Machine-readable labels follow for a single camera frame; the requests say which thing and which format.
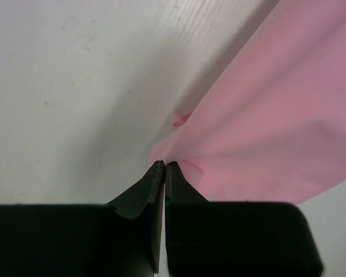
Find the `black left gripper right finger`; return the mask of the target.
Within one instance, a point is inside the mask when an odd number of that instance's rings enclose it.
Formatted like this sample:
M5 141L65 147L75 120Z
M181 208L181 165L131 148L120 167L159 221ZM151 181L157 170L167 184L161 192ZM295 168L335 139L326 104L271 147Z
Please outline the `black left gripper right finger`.
M208 201L176 162L166 167L165 224L171 276L321 276L324 271L297 206Z

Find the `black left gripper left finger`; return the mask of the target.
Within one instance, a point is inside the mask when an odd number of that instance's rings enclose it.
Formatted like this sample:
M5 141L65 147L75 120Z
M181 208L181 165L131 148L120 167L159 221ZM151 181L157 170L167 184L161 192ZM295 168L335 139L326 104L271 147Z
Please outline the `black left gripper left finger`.
M153 276L164 163L107 204L0 205L0 276Z

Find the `pink t shirt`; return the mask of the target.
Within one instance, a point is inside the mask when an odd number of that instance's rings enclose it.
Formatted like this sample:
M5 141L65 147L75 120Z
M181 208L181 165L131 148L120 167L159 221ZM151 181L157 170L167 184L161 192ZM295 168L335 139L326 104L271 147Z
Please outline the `pink t shirt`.
M346 180L346 1L280 1L151 162L207 199L299 204Z

